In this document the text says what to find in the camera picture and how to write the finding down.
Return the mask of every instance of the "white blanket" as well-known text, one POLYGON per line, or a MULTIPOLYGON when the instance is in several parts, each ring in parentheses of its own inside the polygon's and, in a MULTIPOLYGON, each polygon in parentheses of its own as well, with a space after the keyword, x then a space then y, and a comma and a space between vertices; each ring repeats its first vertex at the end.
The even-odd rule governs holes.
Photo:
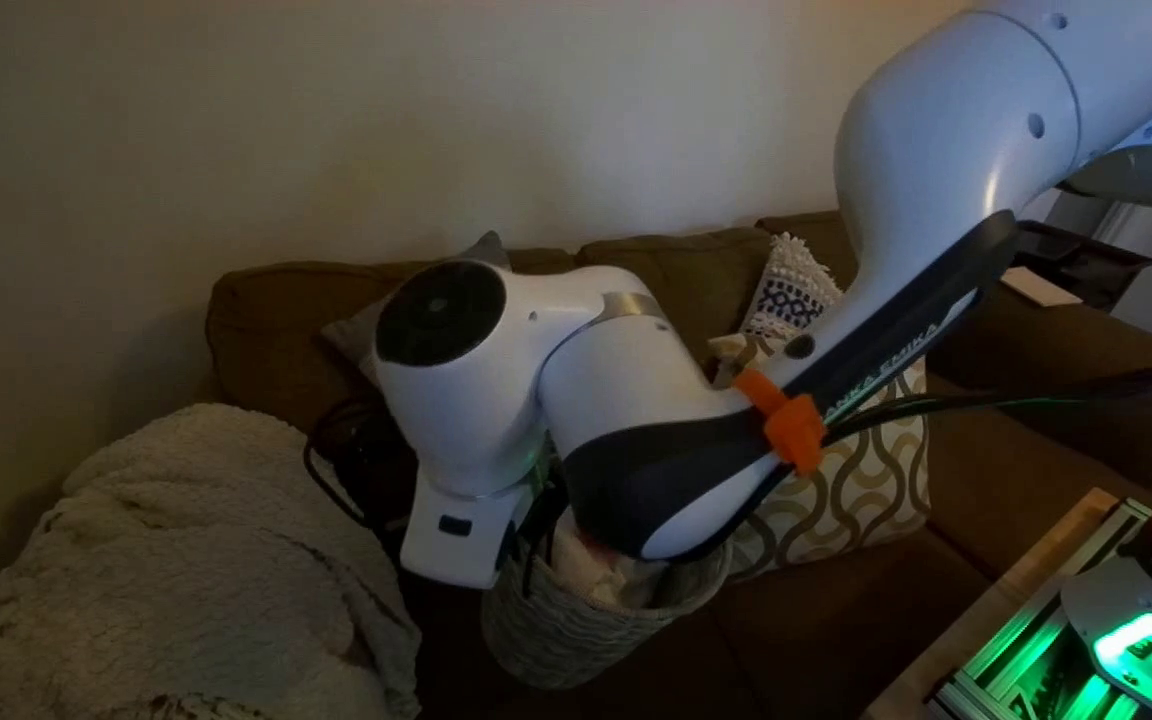
POLYGON ((396 572, 301 444, 194 404, 83 462, 0 572, 0 718, 415 718, 396 572))

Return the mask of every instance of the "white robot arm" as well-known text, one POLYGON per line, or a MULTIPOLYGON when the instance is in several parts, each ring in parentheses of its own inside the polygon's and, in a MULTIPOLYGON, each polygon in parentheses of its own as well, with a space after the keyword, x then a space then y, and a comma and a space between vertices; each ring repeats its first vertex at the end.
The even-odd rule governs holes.
MULTIPOLYGON (((1152 0, 997 0, 912 46, 840 133, 861 276, 773 384, 852 414, 1003 272, 1010 209, 1146 129, 1152 0)), ((641 560, 706 547, 793 473, 612 267, 432 267, 380 313, 376 378, 421 455, 402 563, 443 584, 493 584, 543 438, 577 525, 641 560)))

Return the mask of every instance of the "orange band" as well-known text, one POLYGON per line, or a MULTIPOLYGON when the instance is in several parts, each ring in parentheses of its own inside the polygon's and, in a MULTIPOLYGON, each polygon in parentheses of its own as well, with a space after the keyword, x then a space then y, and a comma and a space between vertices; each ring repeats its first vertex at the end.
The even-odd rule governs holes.
POLYGON ((775 455, 796 469, 798 478, 817 478, 823 462, 823 420, 808 394, 784 396, 762 372, 745 367, 736 387, 761 410, 762 438, 775 455))

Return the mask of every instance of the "cable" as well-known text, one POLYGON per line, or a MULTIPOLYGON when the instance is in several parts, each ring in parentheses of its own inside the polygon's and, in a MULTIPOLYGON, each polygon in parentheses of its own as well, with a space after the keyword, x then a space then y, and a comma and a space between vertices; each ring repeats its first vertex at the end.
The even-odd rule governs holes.
POLYGON ((361 410, 361 396, 346 396, 346 400, 338 400, 338 404, 330 404, 311 428, 308 428, 308 438, 303 438, 303 453, 301 453, 301 462, 303 462, 303 473, 311 478, 311 486, 319 486, 319 493, 346 517, 346 522, 354 522, 354 525, 365 525, 369 533, 380 533, 365 513, 354 513, 322 478, 319 478, 319 469, 317 469, 317 444, 330 432, 330 423, 338 423, 346 414, 354 414, 361 410))
POLYGON ((1070 384, 1070 387, 1041 387, 1041 394, 905 396, 905 400, 886 400, 867 414, 844 416, 837 428, 828 428, 823 444, 837 444, 844 438, 855 438, 862 428, 877 428, 899 416, 933 416, 933 414, 954 414, 954 410, 1078 410, 1090 400, 1127 400, 1145 394, 1152 394, 1152 367, 1115 372, 1115 378, 1070 384))

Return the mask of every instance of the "patterned pillow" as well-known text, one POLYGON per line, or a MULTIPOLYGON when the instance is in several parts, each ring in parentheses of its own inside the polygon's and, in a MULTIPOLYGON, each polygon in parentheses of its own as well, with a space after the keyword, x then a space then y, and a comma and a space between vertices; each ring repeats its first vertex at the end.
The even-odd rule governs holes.
MULTIPOLYGON (((745 324, 713 342, 719 351, 716 384, 729 384, 745 366, 780 356, 840 301, 837 279, 796 237, 775 237, 762 276, 751 292, 745 324)), ((871 404, 927 387, 922 360, 881 387, 871 404)), ((922 527, 927 498, 927 438, 922 420, 891 420, 823 450, 817 478, 793 478, 730 535, 730 578, 761 578, 784 563, 808 563, 862 546, 895 541, 922 527)))

